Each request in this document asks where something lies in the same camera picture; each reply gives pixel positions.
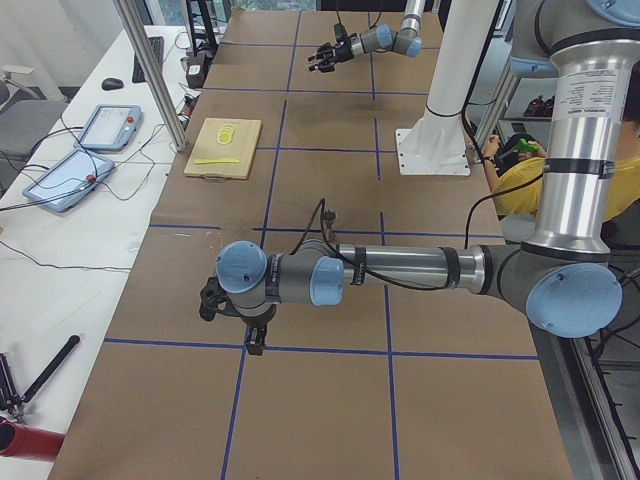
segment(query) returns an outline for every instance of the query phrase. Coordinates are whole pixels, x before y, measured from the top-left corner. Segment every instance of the light blue cap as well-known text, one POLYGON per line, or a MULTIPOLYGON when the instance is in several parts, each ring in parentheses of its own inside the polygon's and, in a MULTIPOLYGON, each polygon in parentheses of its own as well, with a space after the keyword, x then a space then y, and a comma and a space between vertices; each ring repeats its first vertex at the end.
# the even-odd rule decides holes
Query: light blue cap
POLYGON ((344 281, 344 264, 342 260, 322 257, 313 267, 309 294, 311 303, 317 307, 337 305, 342 301, 342 282, 344 281))
POLYGON ((551 78, 558 70, 547 60, 533 60, 511 56, 511 73, 520 78, 551 78))
POLYGON ((393 36, 391 35, 391 29, 389 25, 383 23, 376 27, 376 37, 378 38, 378 45, 382 48, 390 47, 393 43, 393 36))
POLYGON ((537 327, 565 338, 592 335, 607 326, 622 305, 622 287, 606 267, 574 263, 540 280, 526 312, 537 327))
POLYGON ((422 38, 416 37, 413 39, 413 42, 411 42, 411 45, 409 45, 409 48, 407 48, 407 53, 405 53, 405 55, 407 57, 415 58, 420 53, 421 48, 422 48, 422 38))
POLYGON ((638 0, 587 0, 589 6, 601 17, 624 27, 640 27, 640 2, 638 0))
POLYGON ((242 240, 222 249, 216 261, 220 285, 227 293, 244 293, 258 285, 267 271, 267 256, 255 243, 242 240))

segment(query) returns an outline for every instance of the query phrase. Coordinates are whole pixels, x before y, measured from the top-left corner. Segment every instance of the yellow fabric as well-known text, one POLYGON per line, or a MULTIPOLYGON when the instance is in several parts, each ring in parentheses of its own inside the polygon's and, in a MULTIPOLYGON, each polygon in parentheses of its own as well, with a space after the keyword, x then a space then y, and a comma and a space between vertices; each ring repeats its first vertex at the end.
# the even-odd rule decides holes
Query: yellow fabric
MULTIPOLYGON (((508 190, 534 179, 544 166, 544 158, 525 160, 500 177, 500 183, 491 193, 508 190)), ((542 182, 538 181, 511 193, 494 198, 498 215, 512 215, 538 211, 542 182)), ((616 170, 609 187, 605 221, 620 215, 640 198, 640 156, 624 162, 616 162, 616 170)))

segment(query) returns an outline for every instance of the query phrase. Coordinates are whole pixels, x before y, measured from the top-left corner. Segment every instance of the white table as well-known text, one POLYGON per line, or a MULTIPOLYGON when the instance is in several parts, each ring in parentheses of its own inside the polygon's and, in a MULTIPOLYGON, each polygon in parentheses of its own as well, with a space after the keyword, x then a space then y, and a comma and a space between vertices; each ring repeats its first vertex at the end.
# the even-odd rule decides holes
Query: white table
MULTIPOLYGON (((163 75, 174 105, 185 91, 180 58, 186 46, 181 27, 147 27, 149 36, 165 38, 163 75)), ((132 84, 133 49, 122 32, 96 66, 63 115, 68 126, 81 126, 97 104, 136 104, 143 121, 130 145, 118 155, 122 162, 162 123, 146 83, 132 84), (124 81, 121 90, 103 91, 102 80, 124 81)), ((58 122, 52 129, 62 128, 58 122)), ((42 144, 31 163, 51 166, 73 148, 69 134, 42 144)), ((166 130, 144 152, 157 165, 131 200, 116 199, 100 185, 79 205, 64 214, 41 207, 0 212, 4 232, 0 240, 38 260, 58 265, 131 267, 142 242, 174 157, 166 130)), ((106 183, 120 196, 131 194, 151 163, 137 155, 117 168, 106 183)), ((37 178, 37 171, 30 172, 37 178)), ((0 200, 0 207, 24 203, 22 190, 31 180, 20 175, 0 200)), ((35 265, 0 245, 0 352, 7 354, 17 390, 23 393, 71 335, 81 342, 28 405, 29 425, 66 432, 124 288, 128 274, 107 271, 56 270, 35 265)), ((44 479, 52 464, 0 457, 0 478, 44 479)))

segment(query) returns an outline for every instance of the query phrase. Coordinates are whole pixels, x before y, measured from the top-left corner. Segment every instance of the yellow cutting board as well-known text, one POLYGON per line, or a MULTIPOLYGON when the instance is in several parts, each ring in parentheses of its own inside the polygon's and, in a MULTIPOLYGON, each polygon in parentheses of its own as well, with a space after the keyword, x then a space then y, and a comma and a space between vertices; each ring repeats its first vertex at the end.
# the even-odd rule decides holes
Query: yellow cutting board
POLYGON ((187 177, 225 177, 246 180, 251 170, 253 154, 260 136, 261 120, 238 118, 207 118, 200 129, 191 156, 184 169, 187 177), (226 145, 218 143, 218 130, 223 125, 233 125, 233 137, 226 145), (238 163, 206 163, 196 165, 196 160, 237 159, 238 163))

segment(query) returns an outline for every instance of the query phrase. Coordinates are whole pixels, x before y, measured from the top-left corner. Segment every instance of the robotic arm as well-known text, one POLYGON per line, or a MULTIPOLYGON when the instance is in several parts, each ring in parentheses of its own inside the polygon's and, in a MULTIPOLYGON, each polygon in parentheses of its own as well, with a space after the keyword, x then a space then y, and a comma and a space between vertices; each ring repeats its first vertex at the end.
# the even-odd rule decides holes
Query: robotic arm
POLYGON ((611 322, 622 291, 606 267, 609 249, 600 227, 630 73, 640 60, 640 6, 519 0, 516 16, 518 59, 537 65, 549 58, 560 77, 536 228, 521 245, 333 245, 323 230, 323 242, 267 256, 250 242, 236 242, 222 250, 216 275, 201 292, 201 316, 240 317, 249 327, 248 351, 257 355, 278 303, 335 305, 345 281, 466 288, 502 299, 539 328, 568 338, 611 322))
POLYGON ((309 71, 333 72, 336 63, 346 62, 376 50, 417 57, 422 48, 422 38, 419 35, 424 3, 425 0, 407 2, 399 32, 383 24, 373 25, 366 32, 349 35, 342 23, 336 23, 333 27, 336 44, 331 45, 327 42, 318 47, 316 54, 308 58, 308 61, 312 62, 309 71))

